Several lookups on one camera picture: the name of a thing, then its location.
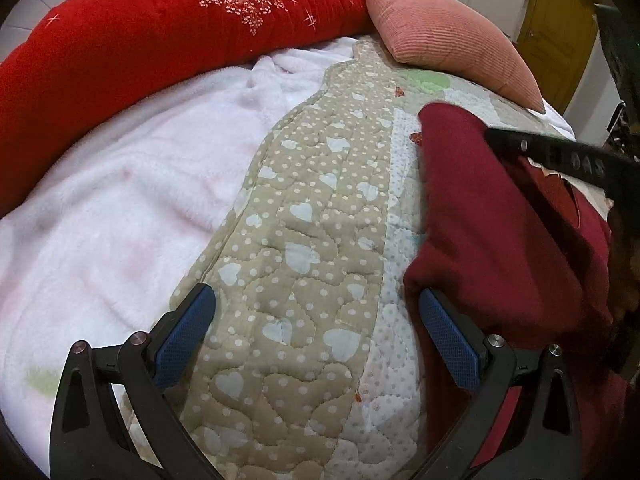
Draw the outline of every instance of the maroon cloth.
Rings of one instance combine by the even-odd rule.
[[[560,214],[545,197],[548,189],[537,184],[539,170],[524,159],[501,163],[475,115],[436,103],[423,108],[420,120],[428,237],[404,275],[408,308],[417,320],[418,295],[437,288],[485,333],[501,334],[512,346],[560,344],[578,401],[587,470],[619,426],[626,393],[622,378],[598,364],[612,325],[607,224],[576,190],[577,217]],[[427,373],[431,450],[468,397],[455,387],[421,324],[416,326]],[[479,459],[496,451],[518,394],[512,388]]]

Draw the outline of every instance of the red pillow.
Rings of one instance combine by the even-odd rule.
[[[0,218],[73,142],[149,94],[371,27],[364,0],[63,2],[0,64]]]

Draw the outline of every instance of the beige polka dot fabric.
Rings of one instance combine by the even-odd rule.
[[[462,79],[408,70],[365,38],[355,60],[332,66],[321,91],[266,137],[170,303],[197,282],[216,291],[215,320],[177,405],[225,478],[380,480],[421,457],[425,386],[399,293],[422,240],[409,137],[434,100],[544,129],[495,99]],[[134,419],[130,429],[153,460]]]

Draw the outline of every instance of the bed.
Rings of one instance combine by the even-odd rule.
[[[0,53],[62,1],[21,0],[0,28]],[[48,474],[53,401],[71,344],[119,344],[208,280],[222,295],[223,315],[199,352],[181,421],[226,478],[386,479],[402,471],[419,452],[424,424],[419,348],[399,293],[424,235],[411,138],[420,130],[418,111],[434,100],[487,124],[574,138],[546,102],[544,114],[531,112],[461,78],[408,69],[369,35],[203,73],[83,136],[0,220],[4,448],[17,456],[12,435]],[[365,129],[366,140],[354,134]],[[310,155],[317,142],[325,152]],[[346,184],[340,172],[351,171],[349,152],[358,154],[358,169]],[[305,154],[337,171],[299,178]],[[306,186],[293,186],[296,180]],[[602,199],[581,189],[606,214]],[[336,190],[345,195],[331,204]],[[287,202],[279,205],[283,193]],[[320,214],[313,202],[332,211]],[[355,215],[357,235],[347,238],[341,233]],[[314,223],[324,238],[312,232]],[[284,224],[288,234],[278,229]],[[325,245],[308,247],[303,237]],[[361,268],[340,263],[348,260]],[[285,264],[308,280],[289,283],[279,273]],[[286,294],[278,279],[288,283]],[[336,310],[314,310],[312,298],[328,294]],[[354,332],[325,326],[329,316]],[[316,333],[322,337],[314,342]],[[203,382],[196,371],[205,368]],[[317,392],[305,383],[316,380]],[[399,383],[400,394],[392,391]],[[285,413],[283,388],[282,396],[293,388],[287,395],[317,399],[295,400]],[[141,455],[153,461],[124,391],[116,396]],[[229,413],[232,423],[221,422]],[[289,437],[273,436],[283,426]]]

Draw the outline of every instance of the heart pattern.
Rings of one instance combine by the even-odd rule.
[[[262,219],[257,214],[253,214],[248,216],[244,223],[251,227],[260,227],[262,225]]]
[[[320,254],[302,244],[287,242],[284,255],[287,265],[300,274],[308,273],[312,264],[320,263]]]
[[[311,204],[307,202],[304,202],[302,204],[293,204],[289,207],[289,211],[297,219],[303,220],[305,222],[311,222],[314,214],[314,210],[311,207]]]
[[[238,280],[238,272],[240,272],[240,269],[241,265],[234,262],[220,267],[218,269],[218,274],[220,275],[220,279],[225,282],[225,285],[231,286],[235,285]]]
[[[334,153],[341,152],[343,149],[351,147],[349,141],[347,139],[343,139],[342,137],[338,137],[337,139],[334,139],[333,137],[327,137],[326,145]]]
[[[338,186],[338,177],[336,177],[333,173],[325,173],[318,177],[320,182],[324,182],[331,189],[335,189]]]
[[[244,387],[244,379],[240,372],[233,371],[230,374],[218,374],[214,380],[216,388],[232,399],[238,400]]]
[[[260,168],[260,171],[258,172],[258,176],[261,176],[262,178],[268,178],[268,179],[272,179],[278,176],[278,174],[273,171],[269,166],[263,166]]]
[[[291,322],[286,317],[265,323],[262,327],[262,335],[265,336],[265,338],[283,345],[291,343],[291,331]]]
[[[324,333],[322,341],[331,349],[334,359],[344,363],[356,355],[360,334],[343,328],[332,328]]]
[[[356,186],[356,188],[358,191],[362,192],[364,198],[368,202],[372,202],[378,197],[378,188],[371,185],[369,182],[361,182]]]

